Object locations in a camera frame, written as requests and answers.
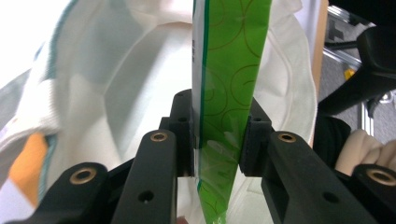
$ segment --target orange fabric patch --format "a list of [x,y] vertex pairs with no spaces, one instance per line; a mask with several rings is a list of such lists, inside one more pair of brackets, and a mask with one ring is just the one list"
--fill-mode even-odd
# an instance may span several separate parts
[[9,178],[34,207],[38,205],[39,179],[47,149],[45,136],[42,133],[32,134],[9,169]]

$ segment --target blue stripe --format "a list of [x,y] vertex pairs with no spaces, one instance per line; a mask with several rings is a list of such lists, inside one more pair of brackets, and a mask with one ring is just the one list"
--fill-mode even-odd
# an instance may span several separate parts
[[57,136],[56,134],[54,135],[48,135],[46,136],[46,141],[48,144],[48,150],[46,157],[43,161],[43,166],[41,167],[41,172],[40,172],[40,177],[39,177],[39,182],[38,182],[38,200],[41,202],[41,200],[44,198],[44,195],[47,192],[47,177],[48,177],[48,171],[50,167],[50,160],[52,158],[53,151],[55,151],[56,144],[57,144]]

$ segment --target white cloth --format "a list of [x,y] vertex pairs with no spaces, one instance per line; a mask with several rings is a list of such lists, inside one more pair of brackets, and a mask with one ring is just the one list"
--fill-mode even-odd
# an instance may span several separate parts
[[[34,132],[57,135],[48,187],[77,163],[112,169],[131,159],[144,133],[169,115],[174,94],[191,87],[192,2],[71,1],[35,61],[12,119],[18,122],[0,132],[0,185]],[[276,130],[309,142],[317,101],[306,37],[292,14],[296,4],[273,1],[255,97]],[[230,223],[271,219],[259,183],[237,175]],[[179,180],[178,189],[178,215],[202,223],[193,178]]]

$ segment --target green plastic bag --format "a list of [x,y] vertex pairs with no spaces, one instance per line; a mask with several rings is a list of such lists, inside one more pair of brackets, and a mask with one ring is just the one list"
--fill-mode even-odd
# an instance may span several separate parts
[[206,223],[225,223],[271,0],[195,0],[192,103]]

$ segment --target screw hole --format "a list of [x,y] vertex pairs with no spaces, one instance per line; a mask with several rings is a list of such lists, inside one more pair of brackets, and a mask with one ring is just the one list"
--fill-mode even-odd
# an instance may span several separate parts
[[146,190],[139,194],[137,199],[144,204],[148,204],[154,199],[154,194],[150,190]]
[[367,170],[367,175],[379,184],[391,187],[396,186],[396,178],[385,171],[370,169]]
[[70,176],[70,183],[81,185],[90,182],[96,176],[96,170],[91,167],[81,168]]
[[323,198],[329,202],[329,203],[339,203],[340,200],[338,199],[337,196],[335,196],[333,193],[330,192],[323,192],[322,194]]
[[151,141],[153,142],[165,141],[166,138],[168,138],[168,135],[166,133],[154,133],[150,137]]
[[296,138],[293,135],[288,134],[288,133],[282,133],[277,138],[282,140],[283,142],[287,142],[287,143],[293,143],[296,141]]

